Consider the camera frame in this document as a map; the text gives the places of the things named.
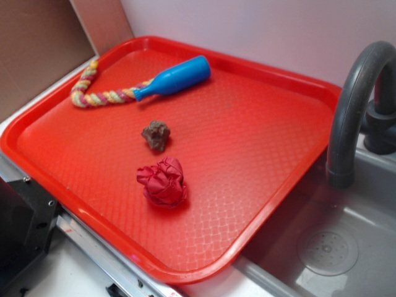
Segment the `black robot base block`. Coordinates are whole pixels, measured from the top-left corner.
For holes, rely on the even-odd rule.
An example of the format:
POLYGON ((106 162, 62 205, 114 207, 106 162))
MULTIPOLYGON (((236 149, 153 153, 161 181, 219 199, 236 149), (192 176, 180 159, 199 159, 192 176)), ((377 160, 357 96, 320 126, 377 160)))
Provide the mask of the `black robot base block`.
POLYGON ((36 181, 1 180, 1 291, 47 255, 58 210, 36 181))

